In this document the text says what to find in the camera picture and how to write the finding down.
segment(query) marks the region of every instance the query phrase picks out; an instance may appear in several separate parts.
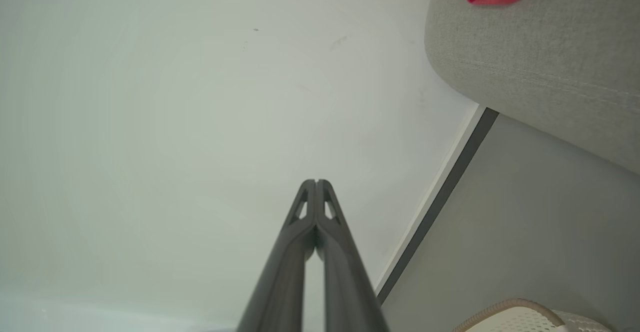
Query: white laundry basket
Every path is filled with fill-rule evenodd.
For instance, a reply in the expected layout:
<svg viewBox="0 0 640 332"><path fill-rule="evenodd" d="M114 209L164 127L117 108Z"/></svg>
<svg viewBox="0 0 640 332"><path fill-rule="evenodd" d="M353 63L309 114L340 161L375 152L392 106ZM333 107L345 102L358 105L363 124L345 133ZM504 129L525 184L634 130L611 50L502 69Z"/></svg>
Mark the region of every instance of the white laundry basket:
<svg viewBox="0 0 640 332"><path fill-rule="evenodd" d="M530 300L513 298L485 308L453 332L611 332L600 323L553 311Z"/></svg>

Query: floor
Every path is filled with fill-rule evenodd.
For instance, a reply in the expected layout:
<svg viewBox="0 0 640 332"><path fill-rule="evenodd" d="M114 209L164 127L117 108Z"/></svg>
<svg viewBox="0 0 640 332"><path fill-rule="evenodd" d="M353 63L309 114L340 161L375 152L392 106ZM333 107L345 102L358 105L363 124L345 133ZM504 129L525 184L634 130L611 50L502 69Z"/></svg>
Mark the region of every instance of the floor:
<svg viewBox="0 0 640 332"><path fill-rule="evenodd" d="M640 176L499 115L382 305L446 332L507 298L640 331Z"/></svg>

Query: gray floor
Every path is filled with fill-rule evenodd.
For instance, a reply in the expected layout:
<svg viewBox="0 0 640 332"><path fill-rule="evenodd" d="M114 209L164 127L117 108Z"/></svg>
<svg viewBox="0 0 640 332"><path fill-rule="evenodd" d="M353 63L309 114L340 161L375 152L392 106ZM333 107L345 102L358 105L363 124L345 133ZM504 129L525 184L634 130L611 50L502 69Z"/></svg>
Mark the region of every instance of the gray floor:
<svg viewBox="0 0 640 332"><path fill-rule="evenodd" d="M500 115L382 309L448 332L507 298L640 332L640 176Z"/></svg>

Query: gray sofa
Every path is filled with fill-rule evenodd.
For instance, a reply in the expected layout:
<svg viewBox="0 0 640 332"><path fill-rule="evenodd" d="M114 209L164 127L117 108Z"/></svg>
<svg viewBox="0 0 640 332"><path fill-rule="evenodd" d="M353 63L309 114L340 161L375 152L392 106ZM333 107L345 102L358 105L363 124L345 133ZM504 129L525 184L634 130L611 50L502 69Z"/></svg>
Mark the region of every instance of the gray sofa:
<svg viewBox="0 0 640 332"><path fill-rule="evenodd" d="M430 0L424 43L460 93L640 174L640 0Z"/></svg>

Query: dark gray strip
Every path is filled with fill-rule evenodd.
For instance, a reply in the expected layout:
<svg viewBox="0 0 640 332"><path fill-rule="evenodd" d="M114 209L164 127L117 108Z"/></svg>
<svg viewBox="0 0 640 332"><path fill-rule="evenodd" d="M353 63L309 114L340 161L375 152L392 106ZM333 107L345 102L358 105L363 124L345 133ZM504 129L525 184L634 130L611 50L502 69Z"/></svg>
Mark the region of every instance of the dark gray strip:
<svg viewBox="0 0 640 332"><path fill-rule="evenodd" d="M466 141L466 145L464 145L462 152L460 152L460 156L451 168L451 172L448 173L448 176L444 183L442 183L442 187L438 191L438 194L433 199L433 203L431 203L427 213L424 214L422 222L420 222L420 225L418 225L413 237L411 237L409 244L407 244L406 248L402 252L400 259L398 259L398 263L395 264L389 278L384 282L384 286L380 289L380 293L377 294L377 300L380 305L385 302L387 296L389 296L389 293L391 292L391 289L394 288L394 285L398 282L398 279L400 279L400 275L402 275L407 264L409 264L411 257L414 256L418 246L420 246L423 238L425 238L427 231L429 231L430 227L434 224L434 221L436 220L436 217L438 217L442 207L444 207L444 204L449 199L453 189L458 184L458 181L460 181L460 177L462 177L462 174L467 169L471 159L474 158L478 147L480 147L480 143L484 141L485 136L489 133L496 117L498 117L498 112L493 109L487 108L482 113L480 120L478 120L473 132L471 132L471 136L469 136L469 139Z"/></svg>

